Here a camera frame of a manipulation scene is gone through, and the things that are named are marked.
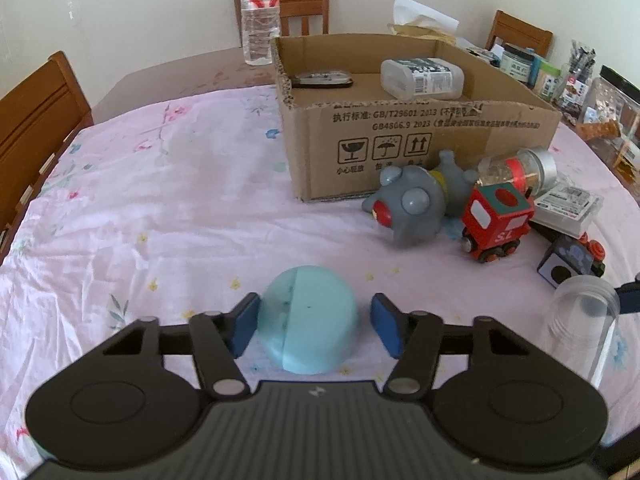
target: transparent plastic cup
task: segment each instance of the transparent plastic cup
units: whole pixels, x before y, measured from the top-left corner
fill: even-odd
[[[538,346],[597,388],[619,315],[609,283],[574,276],[556,289]]]

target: teal round object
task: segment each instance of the teal round object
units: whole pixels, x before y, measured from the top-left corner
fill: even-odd
[[[286,270],[268,286],[258,311],[258,337],[284,370],[321,374],[351,353],[358,307],[351,287],[324,267]]]

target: toy mouse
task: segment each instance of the toy mouse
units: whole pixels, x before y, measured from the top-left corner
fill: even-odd
[[[393,231],[397,245],[430,240],[445,215],[459,215],[465,208],[478,172],[459,168],[451,150],[439,155],[440,164],[432,171],[387,166],[380,173],[380,190],[362,203],[364,211]]]

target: wooden chair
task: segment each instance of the wooden chair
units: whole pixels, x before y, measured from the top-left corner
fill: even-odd
[[[78,132],[93,123],[63,52],[0,100],[0,264],[29,202]]]
[[[494,26],[486,40],[485,48],[491,49],[496,38],[500,38],[504,43],[513,43],[521,48],[531,47],[536,51],[536,54],[545,57],[553,36],[553,33],[548,30],[534,27],[498,10],[495,13]]]
[[[240,43],[242,43],[242,3],[234,0]],[[289,18],[302,18],[302,35],[309,35],[309,17],[322,16],[322,33],[329,33],[329,0],[280,0],[282,35],[289,35]]]

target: red toy train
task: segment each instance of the red toy train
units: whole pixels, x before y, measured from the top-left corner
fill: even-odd
[[[525,195],[513,184],[477,186],[462,215],[462,248],[481,263],[513,254],[527,234],[534,213],[531,190]]]

